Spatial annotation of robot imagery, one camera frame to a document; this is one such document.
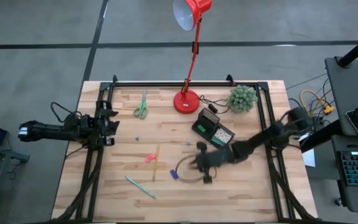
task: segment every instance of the wooden tabletop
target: wooden tabletop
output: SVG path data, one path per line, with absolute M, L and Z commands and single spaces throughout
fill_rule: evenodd
M 100 82 L 85 82 L 78 110 L 94 114 Z M 290 109 L 283 81 L 268 81 L 276 119 Z M 132 115 L 147 89 L 149 113 L 144 120 Z M 231 87 L 192 87 L 209 100 L 226 99 Z M 105 147 L 99 180 L 94 222 L 272 222 L 277 221 L 272 187 L 264 146 L 258 147 L 249 158 L 236 165 L 218 168 L 212 184 L 202 181 L 192 184 L 173 180 L 170 170 L 179 160 L 198 152 L 197 141 L 205 141 L 191 130 L 197 115 L 180 114 L 173 107 L 173 96 L 178 87 L 124 87 L 115 88 L 112 106 L 120 121 L 115 135 L 116 144 Z M 262 94 L 267 124 L 267 106 Z M 221 123 L 233 131 L 235 140 L 246 140 L 261 131 L 257 105 L 247 114 L 228 111 L 220 114 Z M 71 142 L 68 152 L 80 145 Z M 154 162 L 146 163 L 149 154 L 159 148 L 158 169 L 152 181 Z M 216 150 L 208 145 L 208 150 Z M 283 152 L 290 188 L 300 203 L 317 216 L 301 151 L 288 147 Z M 86 149 L 71 155 L 64 163 L 52 217 L 61 215 L 80 190 L 86 158 Z M 197 178 L 198 171 L 188 170 L 185 161 L 178 174 Z M 145 194 L 125 179 L 128 176 L 151 191 L 157 199 Z M 285 200 L 281 192 L 283 210 Z

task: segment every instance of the small blue object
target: small blue object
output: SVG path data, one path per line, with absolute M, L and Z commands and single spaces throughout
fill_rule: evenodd
M 179 179 L 179 176 L 178 176 L 176 170 L 171 170 L 170 173 L 175 180 Z

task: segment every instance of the green plant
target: green plant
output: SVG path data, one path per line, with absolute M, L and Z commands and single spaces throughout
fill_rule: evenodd
M 231 90 L 229 99 L 230 109 L 234 112 L 248 112 L 254 107 L 254 102 L 258 101 L 256 91 L 253 88 L 238 85 Z

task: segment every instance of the paper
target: paper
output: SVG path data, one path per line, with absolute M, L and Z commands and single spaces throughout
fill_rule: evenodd
M 299 141 L 302 141 L 304 138 L 306 138 L 308 136 L 309 136 L 308 133 L 302 135 L 299 138 Z M 316 167 L 316 162 L 314 160 L 314 149 L 310 149 L 309 151 L 302 153 L 302 157 L 303 157 L 303 162 L 305 163 L 305 166 Z

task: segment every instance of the green-handled scissors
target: green-handled scissors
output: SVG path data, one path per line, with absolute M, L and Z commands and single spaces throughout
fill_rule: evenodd
M 136 108 L 136 110 L 134 110 L 134 115 L 138 116 L 140 119 L 144 119 L 147 115 L 147 112 L 149 112 L 149 110 L 147 109 L 146 106 L 146 90 L 145 90 L 143 92 L 142 102 L 140 103 L 139 107 Z

